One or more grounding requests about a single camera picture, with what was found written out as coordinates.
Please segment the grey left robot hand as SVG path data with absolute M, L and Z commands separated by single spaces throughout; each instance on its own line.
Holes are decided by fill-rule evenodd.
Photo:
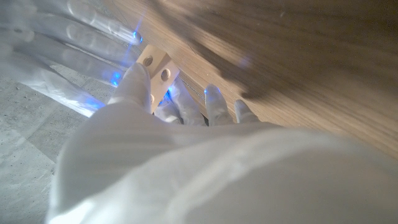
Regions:
M 204 122 L 183 83 L 150 112 L 135 63 L 64 145 L 47 223 L 396 223 L 397 161 L 311 129 L 263 123 L 206 88 Z

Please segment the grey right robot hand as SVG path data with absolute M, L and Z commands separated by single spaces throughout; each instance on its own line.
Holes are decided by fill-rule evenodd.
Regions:
M 53 66 L 118 86 L 141 43 L 140 33 L 83 1 L 1 1 L 1 75 L 86 117 L 104 103 Z

